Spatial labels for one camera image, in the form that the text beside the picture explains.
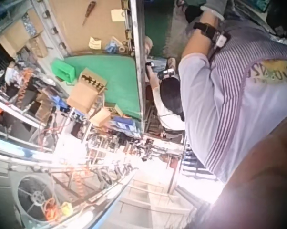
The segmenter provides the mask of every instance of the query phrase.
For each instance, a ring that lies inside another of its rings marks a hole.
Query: wooden board
[[[101,48],[112,36],[120,42],[126,41],[124,21],[112,21],[111,10],[121,9],[120,0],[96,0],[84,26],[85,12],[91,0],[49,0],[52,13],[72,53],[92,51],[90,37],[102,41]]]

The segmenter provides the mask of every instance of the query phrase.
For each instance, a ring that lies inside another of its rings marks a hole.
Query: black hair
[[[160,83],[160,95],[164,106],[185,121],[181,99],[181,84],[176,78],[165,78]]]

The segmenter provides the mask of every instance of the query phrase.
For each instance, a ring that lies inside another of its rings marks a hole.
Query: black wrist strap
[[[215,42],[215,34],[217,32],[216,28],[207,24],[207,23],[201,23],[201,22],[196,22],[193,25],[194,29],[199,29],[201,30],[202,35],[208,37],[212,42]]]

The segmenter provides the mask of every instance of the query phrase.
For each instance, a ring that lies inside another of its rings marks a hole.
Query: sticky note
[[[112,21],[125,21],[125,13],[122,9],[111,11]]]
[[[91,37],[88,46],[91,49],[101,49],[101,40],[96,40],[93,37]]]

